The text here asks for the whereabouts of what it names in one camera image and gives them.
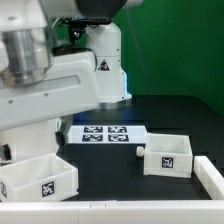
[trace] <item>small white bin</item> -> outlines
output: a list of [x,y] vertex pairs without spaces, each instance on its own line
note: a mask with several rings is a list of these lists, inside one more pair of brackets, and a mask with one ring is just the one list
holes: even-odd
[[61,201],[78,189],[78,170],[55,153],[0,167],[2,202]]
[[188,136],[148,134],[144,175],[190,178],[192,150]]

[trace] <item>green wall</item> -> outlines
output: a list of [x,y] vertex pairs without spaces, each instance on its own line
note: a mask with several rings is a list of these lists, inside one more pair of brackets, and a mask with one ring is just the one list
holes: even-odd
[[224,115],[224,0],[145,0],[114,22],[132,93],[196,96]]

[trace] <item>black tabletop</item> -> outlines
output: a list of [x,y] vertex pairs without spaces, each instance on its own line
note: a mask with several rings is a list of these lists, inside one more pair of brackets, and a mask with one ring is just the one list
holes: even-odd
[[[189,135],[192,152],[224,174],[224,119],[189,96],[135,96],[131,105],[74,116],[74,125],[144,125],[148,132]],[[58,155],[79,169],[79,196],[69,200],[210,199],[192,178],[144,176],[139,144],[69,144]]]

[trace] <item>warning label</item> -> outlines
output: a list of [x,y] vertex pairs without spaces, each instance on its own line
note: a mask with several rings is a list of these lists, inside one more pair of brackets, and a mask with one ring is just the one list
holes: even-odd
[[110,68],[106,62],[106,60],[103,60],[100,67],[98,68],[99,71],[110,71]]

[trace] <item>cable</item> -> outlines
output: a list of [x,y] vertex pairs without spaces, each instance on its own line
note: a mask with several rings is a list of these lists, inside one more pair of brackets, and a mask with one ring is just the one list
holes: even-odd
[[39,0],[39,3],[40,3],[40,6],[41,6],[41,8],[43,10],[44,16],[45,16],[45,18],[47,20],[49,32],[51,34],[53,43],[54,43],[55,46],[58,46],[57,36],[56,36],[56,33],[54,32],[53,28],[51,27],[51,21],[50,21],[50,18],[48,17],[47,7],[46,7],[46,4],[45,4],[45,0]]
[[129,10],[128,10],[127,6],[125,6],[125,12],[126,12],[126,15],[127,15],[127,18],[128,18],[128,23],[129,23],[129,26],[130,26],[130,29],[131,29],[132,37],[134,39],[134,43],[135,43],[135,47],[136,47],[136,50],[137,50],[139,62],[141,64],[144,76],[145,76],[145,78],[147,80],[149,92],[152,95],[150,74],[149,74],[149,72],[148,72],[148,70],[146,68],[146,65],[145,65],[145,62],[144,62],[144,59],[143,59],[143,56],[142,56],[142,51],[140,49],[139,41],[138,41],[138,38],[137,38],[137,34],[135,32],[134,24],[133,24],[133,21],[132,21],[132,18],[131,18],[131,15],[129,13]]

